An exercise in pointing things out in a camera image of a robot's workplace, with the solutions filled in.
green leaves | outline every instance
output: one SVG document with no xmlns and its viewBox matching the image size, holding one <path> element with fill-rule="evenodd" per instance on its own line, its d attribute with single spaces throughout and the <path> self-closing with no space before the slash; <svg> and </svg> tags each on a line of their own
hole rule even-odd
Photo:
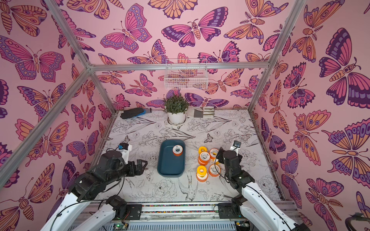
<svg viewBox="0 0 370 231">
<path fill-rule="evenodd" d="M 177 114 L 185 112 L 189 107 L 189 103 L 184 99 L 184 97 L 174 95 L 169 99 L 165 99 L 165 112 L 170 112 L 172 114 Z"/>
</svg>

potted plant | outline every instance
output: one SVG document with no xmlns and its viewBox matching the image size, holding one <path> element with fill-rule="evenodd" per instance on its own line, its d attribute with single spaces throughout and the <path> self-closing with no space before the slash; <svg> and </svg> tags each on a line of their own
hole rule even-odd
<svg viewBox="0 0 370 231">
<path fill-rule="evenodd" d="M 189 103 L 184 97 L 174 95 L 165 100 L 165 112 L 168 114 L 168 119 L 172 125 L 180 125 L 185 122 L 186 111 L 188 110 Z"/>
</svg>

floral tablecloth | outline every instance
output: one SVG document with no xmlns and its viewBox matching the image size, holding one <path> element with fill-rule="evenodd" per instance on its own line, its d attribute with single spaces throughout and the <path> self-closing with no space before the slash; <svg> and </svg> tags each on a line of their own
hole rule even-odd
<svg viewBox="0 0 370 231">
<path fill-rule="evenodd" d="M 180 139 L 186 144 L 185 171 L 179 178 L 166 178 L 157 172 L 159 148 L 166 139 Z M 170 126 L 163 111 L 131 119 L 117 117 L 104 150 L 115 149 L 120 142 L 126 141 L 132 145 L 129 160 L 148 161 L 143 175 L 125 178 L 119 196 L 128 202 L 228 201 L 238 192 L 223 178 L 209 176 L 206 182 L 197 180 L 198 148 L 228 149 L 234 140 L 242 142 L 239 151 L 243 155 L 242 168 L 271 200 L 279 200 L 247 110 L 216 110 L 213 119 L 187 118 L 181 127 Z M 98 197 L 116 194 L 121 186 L 122 183 Z"/>
</svg>

white flower pot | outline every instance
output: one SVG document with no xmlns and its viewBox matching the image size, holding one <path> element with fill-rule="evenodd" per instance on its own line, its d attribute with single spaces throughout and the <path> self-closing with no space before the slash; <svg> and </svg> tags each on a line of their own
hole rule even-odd
<svg viewBox="0 0 370 231">
<path fill-rule="evenodd" d="M 186 113 L 185 112 L 180 112 L 180 113 L 177 113 L 177 114 L 172 114 L 172 113 L 168 112 L 167 114 L 168 114 L 169 122 L 172 125 L 180 125 L 180 124 L 185 122 L 185 119 L 186 119 Z"/>
</svg>

white wire basket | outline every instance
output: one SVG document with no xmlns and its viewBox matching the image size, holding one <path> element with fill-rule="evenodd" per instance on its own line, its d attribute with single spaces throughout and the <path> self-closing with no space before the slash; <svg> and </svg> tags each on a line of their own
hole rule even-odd
<svg viewBox="0 0 370 231">
<path fill-rule="evenodd" d="M 163 78 L 165 88 L 207 90 L 207 59 L 188 58 L 188 63 L 182 63 L 183 60 L 177 58 L 166 60 L 166 72 Z"/>
</svg>

